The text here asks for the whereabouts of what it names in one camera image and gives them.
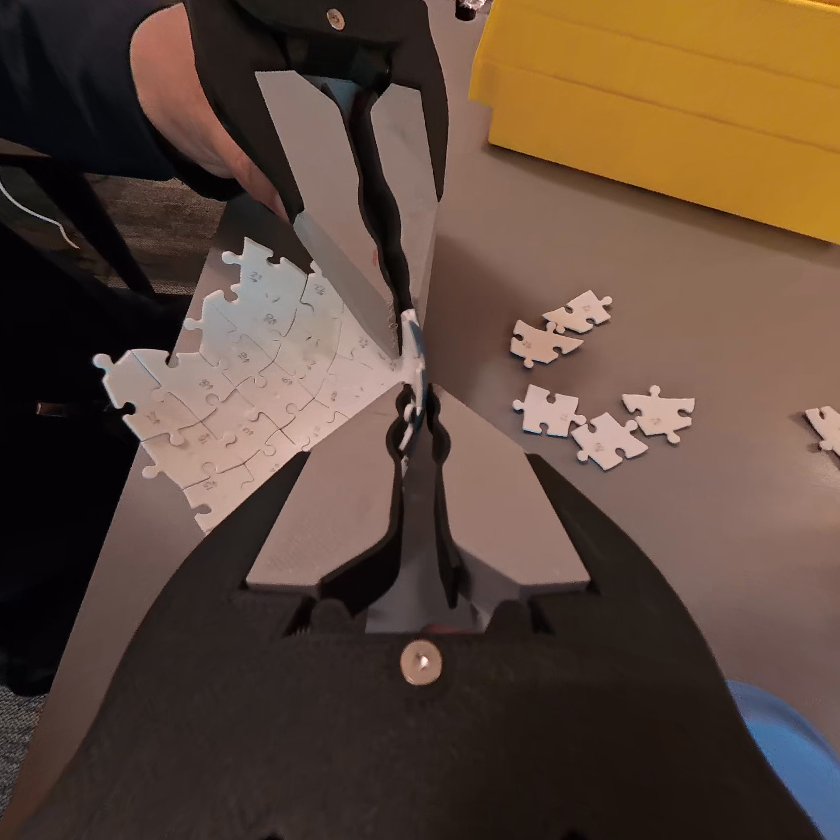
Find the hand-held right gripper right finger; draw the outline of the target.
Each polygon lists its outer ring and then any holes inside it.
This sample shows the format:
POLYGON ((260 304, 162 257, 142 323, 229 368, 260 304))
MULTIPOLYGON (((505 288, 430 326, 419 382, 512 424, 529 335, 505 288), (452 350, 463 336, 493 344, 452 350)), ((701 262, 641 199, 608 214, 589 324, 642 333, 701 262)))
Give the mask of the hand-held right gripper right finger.
POLYGON ((592 578, 529 455, 431 385, 437 569, 449 607, 465 599, 488 631, 552 632, 547 607, 592 578))

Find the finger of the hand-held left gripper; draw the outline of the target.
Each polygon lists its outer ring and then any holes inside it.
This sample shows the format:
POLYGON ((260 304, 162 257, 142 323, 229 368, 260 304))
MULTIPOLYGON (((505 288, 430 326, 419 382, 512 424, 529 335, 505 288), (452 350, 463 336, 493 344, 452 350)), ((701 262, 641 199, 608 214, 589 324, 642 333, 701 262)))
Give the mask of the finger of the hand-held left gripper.
POLYGON ((438 196, 421 93, 396 84, 358 103, 364 217, 396 313, 423 317, 434 261, 438 196))
POLYGON ((360 177, 339 106, 292 70, 256 72, 303 201, 293 227, 361 327, 397 359, 394 297, 361 213, 360 177))

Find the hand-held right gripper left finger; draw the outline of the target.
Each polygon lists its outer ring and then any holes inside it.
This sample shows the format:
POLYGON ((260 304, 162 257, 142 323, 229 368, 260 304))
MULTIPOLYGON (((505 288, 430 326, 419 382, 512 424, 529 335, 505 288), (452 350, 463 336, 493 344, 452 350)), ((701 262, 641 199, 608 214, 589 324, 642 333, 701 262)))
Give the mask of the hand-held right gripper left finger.
POLYGON ((395 385, 309 452, 246 577, 250 590, 341 601, 355 615, 400 570, 406 385, 395 385))

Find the assembled white puzzle section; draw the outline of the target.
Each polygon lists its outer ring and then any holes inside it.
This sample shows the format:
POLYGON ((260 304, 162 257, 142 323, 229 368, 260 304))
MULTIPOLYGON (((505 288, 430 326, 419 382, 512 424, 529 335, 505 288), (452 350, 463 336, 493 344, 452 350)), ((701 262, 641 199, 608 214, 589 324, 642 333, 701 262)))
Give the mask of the assembled white puzzle section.
POLYGON ((294 455, 307 452, 385 394, 406 385, 317 264, 305 271, 244 238, 217 259, 238 268, 233 299, 208 294, 194 352, 135 349, 93 357, 111 403, 205 533, 294 455))

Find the blue-backed white puzzle piece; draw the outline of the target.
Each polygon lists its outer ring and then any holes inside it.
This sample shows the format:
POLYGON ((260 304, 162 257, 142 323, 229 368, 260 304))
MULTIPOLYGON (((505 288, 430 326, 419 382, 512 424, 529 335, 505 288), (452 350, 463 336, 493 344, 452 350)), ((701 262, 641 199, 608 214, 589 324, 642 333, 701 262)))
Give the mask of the blue-backed white puzzle piece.
POLYGON ((415 309, 407 309, 401 315, 402 355, 399 372, 402 382, 413 391, 413 414, 411 425, 418 430, 424 420, 427 398, 427 369, 424 335, 415 309))

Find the person's left forearm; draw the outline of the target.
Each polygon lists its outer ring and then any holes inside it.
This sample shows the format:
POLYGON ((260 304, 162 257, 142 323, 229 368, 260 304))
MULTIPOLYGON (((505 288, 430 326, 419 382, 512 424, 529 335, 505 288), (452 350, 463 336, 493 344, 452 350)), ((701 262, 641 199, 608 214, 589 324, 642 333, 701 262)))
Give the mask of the person's left forearm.
POLYGON ((2 2, 1 118, 3 140, 84 172, 176 177, 287 216, 207 101, 181 3, 2 2))

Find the loose white puzzle piece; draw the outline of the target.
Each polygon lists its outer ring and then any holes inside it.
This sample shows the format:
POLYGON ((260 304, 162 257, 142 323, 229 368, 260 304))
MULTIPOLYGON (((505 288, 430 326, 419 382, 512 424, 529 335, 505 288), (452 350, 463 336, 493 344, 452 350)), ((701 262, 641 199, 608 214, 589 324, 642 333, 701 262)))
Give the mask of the loose white puzzle piece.
POLYGON ((576 412, 579 398, 576 396, 551 394, 548 390, 530 384, 523 400, 512 402, 512 408, 522 414, 521 428, 524 433, 567 438, 571 426, 585 425, 585 416, 576 412))
POLYGON ((557 323, 552 321, 544 329, 537 329, 517 320, 510 341, 511 354, 521 357, 523 365, 531 369, 534 362, 548 364, 559 354, 571 353, 583 344, 582 339, 565 335, 563 330, 557 332, 557 328, 557 323))
POLYGON ((839 412, 831 406, 805 409, 804 417, 820 437, 818 445, 824 452, 839 456, 839 412))
POLYGON ((628 412, 637 413, 637 426, 645 436, 664 435, 671 445, 678 445, 678 431, 692 425, 693 397, 666 398, 658 385, 651 385, 648 394, 623 394, 622 400, 628 412))
POLYGON ((555 324, 554 331, 557 333, 571 330, 583 334, 610 320, 611 313, 607 308, 612 304, 611 297, 599 298, 593 290, 587 290, 562 307, 545 312, 542 317, 546 322, 555 324))
POLYGON ((623 457, 638 457, 648 450, 648 446, 634 436, 638 423, 634 419, 624 424, 604 413, 592 419, 591 423, 578 426, 570 436, 580 448, 577 459, 582 464, 593 461, 603 470, 619 466, 623 457))

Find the black office chair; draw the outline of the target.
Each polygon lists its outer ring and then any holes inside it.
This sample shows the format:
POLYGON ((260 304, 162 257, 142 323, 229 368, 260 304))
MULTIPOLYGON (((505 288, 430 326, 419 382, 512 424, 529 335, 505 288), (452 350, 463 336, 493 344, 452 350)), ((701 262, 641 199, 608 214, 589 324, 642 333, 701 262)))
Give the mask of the black office chair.
POLYGON ((75 166, 1 139, 1 162, 25 170, 129 289, 155 298, 154 288, 86 176, 75 166))

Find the person's dark trousers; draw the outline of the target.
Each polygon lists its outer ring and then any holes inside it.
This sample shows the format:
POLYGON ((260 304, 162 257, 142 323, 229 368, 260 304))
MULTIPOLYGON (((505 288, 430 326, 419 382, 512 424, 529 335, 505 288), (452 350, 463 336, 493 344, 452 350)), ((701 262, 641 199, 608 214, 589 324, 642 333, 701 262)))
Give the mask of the person's dark trousers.
POLYGON ((2 685, 49 691, 138 444, 95 354, 174 348, 182 297, 110 288, 2 225, 2 685))

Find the yellow plastic bin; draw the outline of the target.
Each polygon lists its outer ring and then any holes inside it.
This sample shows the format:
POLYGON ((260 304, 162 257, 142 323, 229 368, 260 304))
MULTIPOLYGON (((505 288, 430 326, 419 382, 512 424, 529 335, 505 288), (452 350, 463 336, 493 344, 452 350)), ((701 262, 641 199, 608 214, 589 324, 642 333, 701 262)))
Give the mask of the yellow plastic bin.
POLYGON ((838 2, 494 2, 489 141, 837 244, 838 2))

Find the blue round object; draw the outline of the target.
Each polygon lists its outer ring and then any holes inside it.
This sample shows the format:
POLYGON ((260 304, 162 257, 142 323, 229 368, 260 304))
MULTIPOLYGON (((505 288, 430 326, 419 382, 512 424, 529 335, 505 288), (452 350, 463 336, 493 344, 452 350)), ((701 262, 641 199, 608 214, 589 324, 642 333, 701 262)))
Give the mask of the blue round object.
POLYGON ((839 758, 824 736, 782 699, 728 681, 739 713, 764 757, 827 839, 839 838, 839 758))

